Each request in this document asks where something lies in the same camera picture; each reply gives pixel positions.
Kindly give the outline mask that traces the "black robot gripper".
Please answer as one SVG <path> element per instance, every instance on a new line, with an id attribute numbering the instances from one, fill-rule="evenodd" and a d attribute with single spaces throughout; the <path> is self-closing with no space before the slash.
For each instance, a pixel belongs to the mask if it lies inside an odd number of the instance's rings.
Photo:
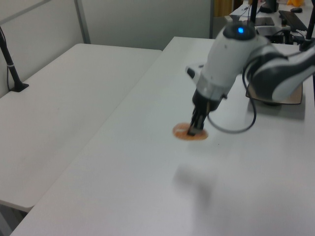
<path id="1" fill-rule="evenodd" d="M 195 90 L 192 97 L 192 102 L 194 104 L 194 110 L 192 112 L 191 122 L 188 129 L 189 136 L 195 136 L 196 134 L 198 134 L 199 130 L 203 130 L 204 122 L 207 118 L 207 115 L 210 112 L 215 111 L 219 107 L 221 99 L 208 99 L 202 96 L 200 92 Z"/>

